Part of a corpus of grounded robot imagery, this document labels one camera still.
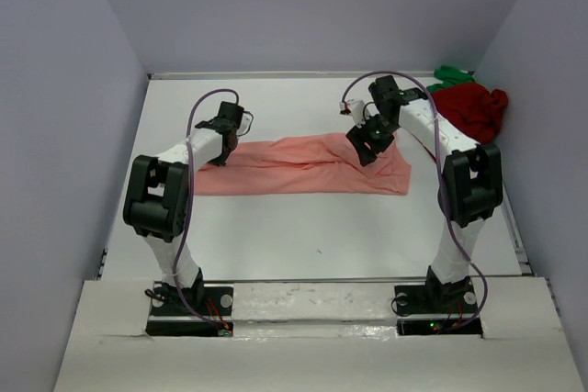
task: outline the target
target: white panel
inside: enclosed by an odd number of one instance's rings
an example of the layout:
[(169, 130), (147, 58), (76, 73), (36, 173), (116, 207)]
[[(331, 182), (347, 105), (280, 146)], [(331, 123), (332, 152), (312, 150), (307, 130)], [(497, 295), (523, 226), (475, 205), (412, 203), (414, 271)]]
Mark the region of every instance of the white panel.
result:
[(86, 281), (72, 335), (143, 335), (151, 300), (151, 280)]
[(476, 72), (509, 95), (498, 139), (504, 177), (528, 257), (551, 280), (586, 387), (587, 24), (588, 0), (517, 0)]
[[(133, 158), (156, 154), (184, 138), (189, 109), (204, 93), (235, 88), (255, 114), (248, 140), (347, 132), (351, 118), (339, 115), (341, 94), (351, 79), (168, 80), (151, 82)], [(430, 84), (431, 78), (421, 78)], [(369, 97), (366, 80), (350, 97)], [(411, 87), (399, 80), (400, 87)], [(216, 115), (212, 97), (196, 121)], [(209, 280), (348, 279), (424, 277), (435, 258), (443, 216), (436, 201), (435, 163), (410, 134), (398, 145), (413, 166), (408, 196), (272, 195), (197, 196), (188, 244)], [(143, 240), (122, 221), (121, 206), (108, 243), (105, 279), (160, 277)], [(484, 226), (474, 260), (487, 274), (520, 274), (500, 209)]]
[(235, 320), (388, 320), (394, 284), (236, 284)]
[[(507, 282), (497, 285), (491, 280), (493, 302), (483, 314), (488, 315), (488, 321), (508, 315), (511, 319), (502, 321), (504, 334), (485, 340), (455, 335), (396, 337), (389, 327), (354, 328), (352, 324), (338, 328), (327, 325), (326, 331), (294, 325), (290, 334), (284, 328), (289, 325), (281, 325), (281, 330), (280, 325), (249, 325), (241, 337), (232, 339), (112, 336), (108, 327), (115, 330), (121, 324), (138, 321), (134, 314), (121, 319), (110, 316), (98, 331), (92, 325), (98, 318), (88, 310), (125, 308), (127, 302), (109, 295), (114, 285), (96, 282), (96, 289), (88, 296), (94, 301), (80, 305), (75, 324), (81, 329), (79, 322), (85, 322), (91, 331), (72, 334), (55, 391), (197, 388), (323, 392), (393, 387), (433, 392), (581, 392), (563, 333), (553, 329), (549, 314), (539, 313), (553, 309), (545, 281), (528, 282), (521, 277), (503, 280)], [(267, 288), (272, 290), (269, 284), (257, 285), (261, 297)], [(142, 295), (137, 288), (119, 282), (119, 290), (129, 299)], [(369, 291), (357, 290), (354, 295), (369, 296)], [(511, 303), (509, 299), (515, 297), (524, 302)], [(134, 300), (126, 308), (142, 309)], [(526, 314), (534, 313), (536, 334), (507, 335), (520, 329)], [(313, 333), (313, 338), (305, 337)]]
[(109, 0), (151, 73), (475, 66), (515, 0)]
[(0, 0), (0, 390), (50, 392), (147, 77), (107, 0)]

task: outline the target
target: white platform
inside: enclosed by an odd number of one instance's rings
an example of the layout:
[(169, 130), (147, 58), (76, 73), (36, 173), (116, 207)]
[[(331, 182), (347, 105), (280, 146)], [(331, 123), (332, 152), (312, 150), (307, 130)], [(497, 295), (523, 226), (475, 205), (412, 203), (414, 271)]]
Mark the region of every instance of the white platform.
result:
[[(231, 87), (255, 115), (242, 141), (347, 132), (338, 115), (352, 78), (151, 81), (132, 158), (157, 154), (184, 138), (193, 103), (211, 89)], [(435, 81), (421, 78), (425, 84)], [(350, 97), (368, 97), (366, 80)], [(411, 87), (399, 81), (401, 87)], [(216, 115), (219, 95), (205, 101), (195, 121)], [(432, 158), (399, 130), (399, 148), (413, 166), (408, 196), (280, 195), (200, 196), (188, 238), (209, 280), (423, 277), (435, 257), (442, 215)], [(122, 203), (108, 243), (103, 278), (160, 277), (150, 249), (123, 223)], [(503, 212), (484, 227), (474, 260), (486, 274), (519, 275)]]
[(55, 392), (582, 392), (542, 279), (489, 280), (484, 339), (396, 336), (383, 283), (235, 284), (235, 337), (153, 338), (151, 283), (86, 282)]

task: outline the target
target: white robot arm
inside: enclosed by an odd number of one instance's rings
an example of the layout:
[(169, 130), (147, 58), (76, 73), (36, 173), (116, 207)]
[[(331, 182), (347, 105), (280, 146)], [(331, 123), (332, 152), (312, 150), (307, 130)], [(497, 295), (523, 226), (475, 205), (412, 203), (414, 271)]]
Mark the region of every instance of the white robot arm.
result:
[[(154, 157), (140, 155), (130, 171), (123, 209), (124, 221), (141, 235), (155, 255), (164, 286), (186, 290), (189, 303), (197, 306), (203, 296), (203, 278), (190, 250), (181, 245), (187, 217), (189, 174), (206, 163), (224, 165), (237, 147), (238, 137), (251, 125), (250, 114), (233, 103), (222, 102), (219, 114), (201, 121), (187, 140)], [(193, 168), (188, 170), (187, 141), (192, 148)]]
[[(348, 100), (341, 108), (342, 114), (351, 115), (355, 122), (347, 138), (356, 148), (362, 165), (375, 161), (378, 153), (388, 149), (398, 128), (412, 133), (435, 154), (433, 110), (418, 89), (402, 91), (389, 75), (378, 78), (369, 92), (373, 102)], [(371, 104), (378, 110), (377, 114), (370, 112)], [(500, 151), (493, 144), (480, 145), (442, 116), (438, 115), (437, 119), (442, 179), (448, 191), (452, 230), (471, 256), (485, 219), (503, 201)], [(419, 312), (447, 311), (447, 306), (469, 290), (469, 262), (444, 222), (438, 252), (428, 269), (423, 292), (417, 290), (419, 298), (405, 299), (404, 303), (412, 300), (418, 304)]]

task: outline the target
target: pink towel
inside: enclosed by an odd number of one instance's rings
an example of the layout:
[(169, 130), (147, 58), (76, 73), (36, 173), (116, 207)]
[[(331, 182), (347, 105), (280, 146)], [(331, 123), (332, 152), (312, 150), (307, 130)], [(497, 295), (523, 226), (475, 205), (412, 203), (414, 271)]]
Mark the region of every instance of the pink towel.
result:
[(244, 142), (225, 167), (196, 176), (197, 195), (371, 193), (406, 195), (411, 166), (396, 141), (367, 167), (343, 133)]

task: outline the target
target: gray wall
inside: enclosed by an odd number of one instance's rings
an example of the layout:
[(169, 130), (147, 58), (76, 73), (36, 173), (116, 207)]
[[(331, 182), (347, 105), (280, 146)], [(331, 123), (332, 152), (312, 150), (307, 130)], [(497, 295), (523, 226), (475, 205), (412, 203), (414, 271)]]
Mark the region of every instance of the gray wall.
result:
[(146, 79), (107, 0), (0, 0), (0, 15), (0, 390), (50, 391)]
[(515, 0), (109, 0), (150, 73), (475, 67)]
[(588, 386), (588, 0), (517, 0), (477, 78), (508, 92), (498, 142), (533, 267)]

